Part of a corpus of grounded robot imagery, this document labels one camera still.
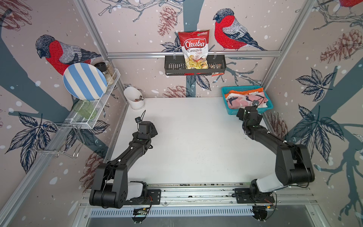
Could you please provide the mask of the orange shorts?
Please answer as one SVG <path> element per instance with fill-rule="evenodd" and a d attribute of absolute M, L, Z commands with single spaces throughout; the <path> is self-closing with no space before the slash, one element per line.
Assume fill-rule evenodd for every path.
<path fill-rule="evenodd" d="M 238 95 L 249 95 L 251 93 L 255 93 L 255 92 L 263 92 L 264 89 L 263 88 L 259 88 L 259 89 L 253 89 L 253 90 L 248 90 L 248 91 L 235 91 L 235 90 L 231 90 L 229 91 L 227 94 L 224 94 L 225 98 L 227 98 L 230 94 L 238 94 Z"/>

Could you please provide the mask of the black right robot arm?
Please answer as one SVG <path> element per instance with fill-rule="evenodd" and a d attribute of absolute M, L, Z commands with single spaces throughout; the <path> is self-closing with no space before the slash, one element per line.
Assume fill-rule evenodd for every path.
<path fill-rule="evenodd" d="M 307 146 L 296 145 L 272 134 L 260 125 L 262 115 L 256 106 L 240 108 L 236 115 L 243 122 L 244 133 L 276 155 L 275 172 L 251 182 L 251 195 L 261 195 L 287 186 L 307 186 L 315 180 L 315 173 Z"/>

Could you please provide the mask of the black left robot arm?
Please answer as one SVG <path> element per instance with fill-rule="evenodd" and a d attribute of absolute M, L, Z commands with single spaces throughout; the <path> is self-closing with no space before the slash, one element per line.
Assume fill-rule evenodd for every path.
<path fill-rule="evenodd" d="M 129 199 L 143 194 L 144 184 L 137 182 L 140 193 L 128 196 L 128 170 L 145 153 L 152 149 L 151 139 L 157 135 L 152 122 L 142 121 L 139 129 L 132 134 L 128 148 L 116 159 L 100 164 L 95 171 L 89 204 L 103 208 L 121 208 Z"/>

